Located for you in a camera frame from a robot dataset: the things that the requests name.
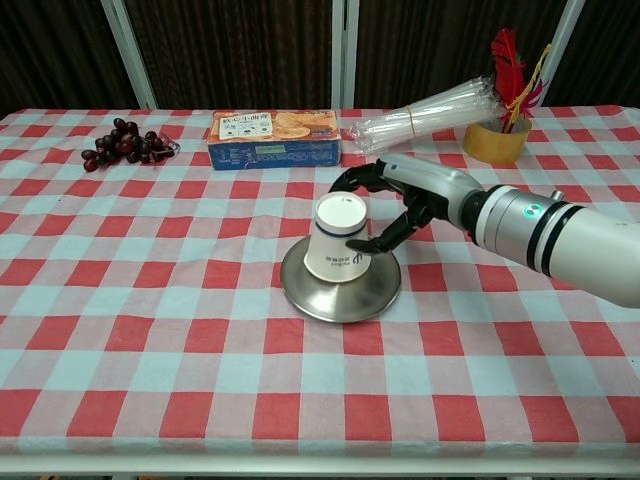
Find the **round metal plate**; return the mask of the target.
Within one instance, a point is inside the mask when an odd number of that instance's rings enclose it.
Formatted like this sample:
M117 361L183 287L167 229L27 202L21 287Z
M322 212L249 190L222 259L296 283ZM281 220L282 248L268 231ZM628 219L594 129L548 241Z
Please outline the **round metal plate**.
M332 283L312 275L303 263L307 237L297 241L281 263L280 281L287 300L301 312L331 323L353 323L379 316L397 298L400 265L391 253L373 257L360 277Z

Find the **yellow pink feather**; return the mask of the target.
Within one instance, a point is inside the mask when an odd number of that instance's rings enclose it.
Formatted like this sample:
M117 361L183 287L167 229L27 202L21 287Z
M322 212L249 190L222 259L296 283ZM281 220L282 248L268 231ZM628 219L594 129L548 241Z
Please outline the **yellow pink feather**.
M549 43L541 53L529 82L522 92L507 105L507 116L505 117L505 123L503 125L503 133L510 133L513 125L520 118L521 113L526 112L528 108L532 108L537 104L544 87L544 81L540 79L542 67L551 50L552 44Z

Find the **white folding screen frame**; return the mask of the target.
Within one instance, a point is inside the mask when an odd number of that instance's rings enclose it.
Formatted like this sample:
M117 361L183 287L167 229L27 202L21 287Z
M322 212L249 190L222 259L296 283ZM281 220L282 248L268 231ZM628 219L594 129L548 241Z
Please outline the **white folding screen frame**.
M397 107L490 75L515 31L551 80L585 0L98 0L143 108Z

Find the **blue orange biscuit box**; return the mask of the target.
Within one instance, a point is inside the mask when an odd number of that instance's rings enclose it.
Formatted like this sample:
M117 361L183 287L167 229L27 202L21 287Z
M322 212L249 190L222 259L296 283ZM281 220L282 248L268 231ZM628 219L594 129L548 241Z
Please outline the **blue orange biscuit box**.
M342 138L333 110L224 110L213 114L207 146L218 171L333 167Z

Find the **white paper cup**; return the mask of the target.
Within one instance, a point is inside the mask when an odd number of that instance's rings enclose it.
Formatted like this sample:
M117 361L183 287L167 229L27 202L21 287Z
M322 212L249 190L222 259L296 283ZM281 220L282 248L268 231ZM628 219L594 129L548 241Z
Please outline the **white paper cup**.
M365 202L349 192L321 197L315 208L304 265L316 278L344 283L362 276L370 258L347 246L350 240L366 240L368 212Z

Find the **dark red grape bunch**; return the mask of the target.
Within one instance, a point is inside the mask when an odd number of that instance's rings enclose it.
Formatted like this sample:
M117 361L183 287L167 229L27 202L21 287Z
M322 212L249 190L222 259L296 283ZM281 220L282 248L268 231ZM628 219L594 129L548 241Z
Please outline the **dark red grape bunch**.
M94 149L81 152L83 168L87 173L125 160L129 164L161 163L177 155L180 145L166 134L153 130L143 133L138 124L116 118L110 133L94 142Z

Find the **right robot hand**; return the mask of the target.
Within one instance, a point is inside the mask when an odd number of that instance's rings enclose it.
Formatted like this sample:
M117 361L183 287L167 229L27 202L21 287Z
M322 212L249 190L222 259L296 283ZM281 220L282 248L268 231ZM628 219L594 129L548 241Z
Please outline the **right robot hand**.
M398 193L406 207L379 236L346 242L349 249L365 255L395 249L433 219L471 234L480 204L487 196L482 185L464 171L398 153L387 153L374 163L347 169L330 190L354 192L360 187L370 193Z

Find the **red white checkered tablecloth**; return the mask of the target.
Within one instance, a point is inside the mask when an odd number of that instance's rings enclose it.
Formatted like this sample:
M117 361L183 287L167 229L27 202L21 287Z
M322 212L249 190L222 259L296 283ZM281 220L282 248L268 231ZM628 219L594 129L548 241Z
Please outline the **red white checkered tablecloth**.
M208 111L130 111L160 165L87 173L114 113L0 119L0 454L286 452L640 460L640 311L434 222L380 318L279 279L335 168L214 170Z

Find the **bundle of clear straws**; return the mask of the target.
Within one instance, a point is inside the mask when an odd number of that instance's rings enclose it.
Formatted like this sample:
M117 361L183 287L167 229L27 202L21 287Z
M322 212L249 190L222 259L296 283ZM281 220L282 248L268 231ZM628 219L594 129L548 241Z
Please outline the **bundle of clear straws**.
M478 77L441 93L382 115L361 120L349 128L355 145L364 153L450 128L492 120L505 112L491 78Z

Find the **red feather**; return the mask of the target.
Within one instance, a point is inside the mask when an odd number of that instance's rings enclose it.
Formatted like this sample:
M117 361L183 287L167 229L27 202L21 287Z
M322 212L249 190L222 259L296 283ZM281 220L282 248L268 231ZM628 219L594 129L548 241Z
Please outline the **red feather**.
M491 42L491 52L495 64L494 89L505 108L502 132L510 133L519 116L525 90L524 65L517 52L515 31L501 29Z

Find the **yellow tape roll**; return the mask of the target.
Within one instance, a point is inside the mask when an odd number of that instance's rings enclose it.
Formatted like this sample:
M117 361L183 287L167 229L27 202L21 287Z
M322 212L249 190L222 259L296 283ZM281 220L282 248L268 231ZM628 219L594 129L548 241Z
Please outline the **yellow tape roll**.
M463 149L471 157L491 165L514 164L523 154L532 123L521 117L509 133L502 132L499 119L466 128Z

